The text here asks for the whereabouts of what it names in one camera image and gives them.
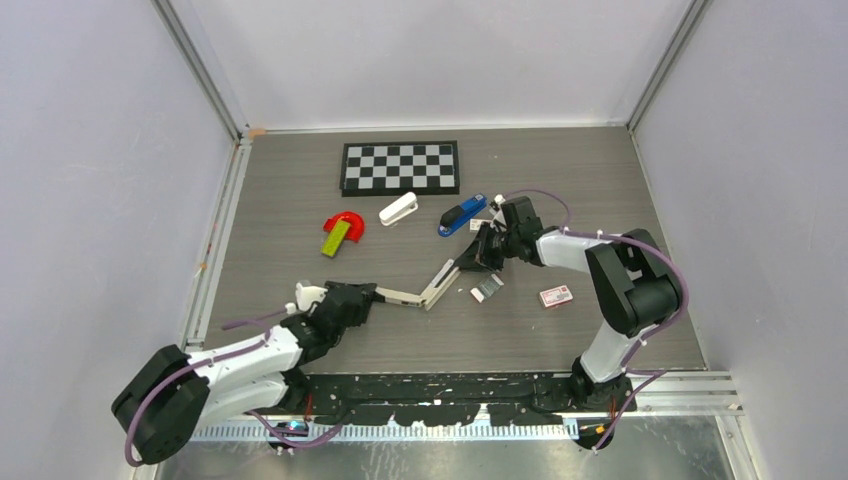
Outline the blue stapler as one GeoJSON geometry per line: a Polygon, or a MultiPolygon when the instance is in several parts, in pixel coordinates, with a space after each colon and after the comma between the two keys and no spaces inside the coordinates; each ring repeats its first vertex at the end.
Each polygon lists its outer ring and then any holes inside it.
{"type": "Polygon", "coordinates": [[[441,237],[449,237],[467,224],[475,215],[480,213],[488,204],[487,197],[478,193],[467,200],[445,211],[439,220],[437,233],[441,237]]]}

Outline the black and white stapler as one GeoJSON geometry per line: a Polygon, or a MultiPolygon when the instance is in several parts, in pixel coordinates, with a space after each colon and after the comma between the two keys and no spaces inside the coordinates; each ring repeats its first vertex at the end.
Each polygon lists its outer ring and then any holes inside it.
{"type": "Polygon", "coordinates": [[[439,272],[419,294],[377,287],[375,300],[382,303],[423,308],[429,311],[452,286],[460,275],[460,269],[453,259],[445,262],[439,272]]]}

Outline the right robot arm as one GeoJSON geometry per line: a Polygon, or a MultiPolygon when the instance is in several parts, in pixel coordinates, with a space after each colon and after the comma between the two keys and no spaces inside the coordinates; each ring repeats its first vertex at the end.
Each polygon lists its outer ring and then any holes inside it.
{"type": "Polygon", "coordinates": [[[546,226],[526,196],[500,203],[456,264],[462,271],[497,272],[513,258],[589,275],[602,323],[572,365],[566,397],[572,406],[589,411],[620,405],[627,388],[625,368],[641,342],[688,307],[682,273],[644,229],[611,235],[546,226]]]}

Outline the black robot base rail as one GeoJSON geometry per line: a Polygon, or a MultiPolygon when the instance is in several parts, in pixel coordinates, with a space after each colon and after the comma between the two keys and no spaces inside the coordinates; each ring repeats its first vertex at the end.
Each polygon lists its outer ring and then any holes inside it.
{"type": "Polygon", "coordinates": [[[427,427],[471,424],[554,425],[566,413],[610,419],[635,406],[630,379],[585,387],[569,373],[298,374],[270,415],[309,417],[320,425],[427,427]]]}

